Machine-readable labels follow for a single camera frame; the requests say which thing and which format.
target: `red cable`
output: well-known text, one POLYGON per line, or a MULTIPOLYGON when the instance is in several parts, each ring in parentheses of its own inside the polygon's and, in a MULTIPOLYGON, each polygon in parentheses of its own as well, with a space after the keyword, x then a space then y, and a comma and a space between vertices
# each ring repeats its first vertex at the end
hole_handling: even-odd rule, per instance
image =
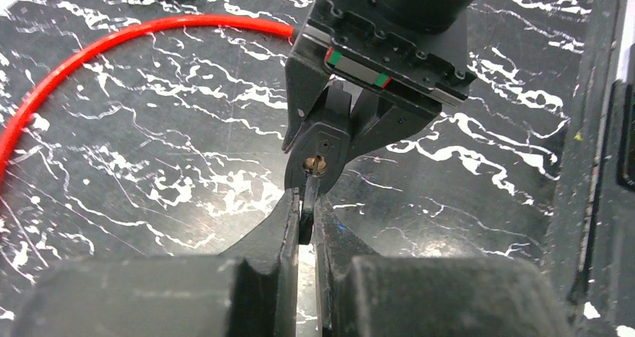
POLYGON ((31 120, 31 116, 42 105, 44 100, 53 92, 71 73, 77 70, 85 62, 117 45, 120 45, 135 37, 149 32, 168 30, 170 28, 183 28, 185 26, 231 26, 247 30, 261 31, 282 37, 291 37, 294 33, 292 26, 272 22, 263 19, 253 19, 241 16, 226 15, 186 15, 166 17, 163 19, 143 22, 139 25, 131 25, 121 31, 113 32, 95 41, 85 49, 77 52, 69 59, 61 63, 42 82, 37 84, 28 94, 16 114, 9 120, 7 127, 0 137, 0 184, 4 177, 7 163, 13 153, 13 149, 19 140, 22 130, 31 120))

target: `white vein pattern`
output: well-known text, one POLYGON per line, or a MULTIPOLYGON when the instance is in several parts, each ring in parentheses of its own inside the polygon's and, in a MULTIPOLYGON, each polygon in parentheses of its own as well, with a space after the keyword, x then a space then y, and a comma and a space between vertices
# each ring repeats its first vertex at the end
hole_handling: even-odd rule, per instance
MULTIPOLYGON (((0 13, 0 122, 63 58, 109 32, 182 13, 299 25, 313 1, 19 0, 0 13)), ((545 191, 559 178, 562 151, 552 141, 566 131, 590 7, 476 0, 468 68, 479 81, 470 99, 420 134, 351 162, 332 191, 336 211, 353 230, 370 224, 364 238, 377 249, 394 241, 387 254, 537 261, 542 236, 518 221, 544 225, 553 213, 545 191), (485 20, 504 27, 492 35, 485 20), (570 63, 541 61, 552 55, 570 63), (428 175, 446 185, 442 178, 462 178, 471 193, 482 188, 493 206, 526 216, 495 220, 417 182, 428 175)), ((99 56, 65 82, 6 174, 0 329, 15 318, 18 296, 59 259, 216 253, 257 225, 284 188, 290 46, 234 28, 163 31, 99 56)), ((311 267, 312 251, 303 258, 311 267)), ((301 301, 314 288, 304 278, 301 301)), ((313 330, 315 316, 300 303, 299 329, 313 330)))

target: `brass insert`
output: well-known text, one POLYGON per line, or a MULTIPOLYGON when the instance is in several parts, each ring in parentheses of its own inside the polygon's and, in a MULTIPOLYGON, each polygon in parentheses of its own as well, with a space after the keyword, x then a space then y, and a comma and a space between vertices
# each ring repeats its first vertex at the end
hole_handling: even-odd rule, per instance
POLYGON ((326 161, 319 155, 309 157, 304 160, 304 169, 310 174, 323 174, 326 171, 326 161))

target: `black clamp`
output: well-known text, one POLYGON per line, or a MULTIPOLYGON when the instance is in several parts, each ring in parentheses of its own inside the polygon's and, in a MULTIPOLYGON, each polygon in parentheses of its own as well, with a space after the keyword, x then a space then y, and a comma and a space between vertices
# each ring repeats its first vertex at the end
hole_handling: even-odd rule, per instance
POLYGON ((295 138, 285 173, 285 189, 297 187, 300 196, 304 196, 309 175, 320 181, 317 191, 320 194, 335 185, 348 162, 351 101, 341 81, 334 81, 324 89, 295 138))
POLYGON ((320 179, 315 175, 309 175, 306 179, 306 190, 300 214, 300 227, 298 243, 308 245, 313 235, 313 222, 315 220, 315 205, 318 202, 318 192, 320 190, 320 179))

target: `black and white marble surface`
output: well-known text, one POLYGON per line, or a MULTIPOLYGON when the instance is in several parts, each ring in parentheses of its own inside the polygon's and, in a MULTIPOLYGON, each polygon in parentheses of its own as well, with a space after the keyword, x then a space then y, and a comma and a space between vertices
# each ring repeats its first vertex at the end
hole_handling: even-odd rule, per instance
MULTIPOLYGON (((0 12, 0 122, 52 68, 127 25, 229 13, 299 25, 314 0, 19 0, 0 12)), ((540 264, 592 0, 476 0, 470 99, 351 162, 330 193, 387 255, 540 264)), ((0 330, 61 258, 220 252, 282 194, 290 41, 164 31, 86 64, 26 131, 1 187, 0 330)), ((315 331, 300 257, 300 336, 315 331)))

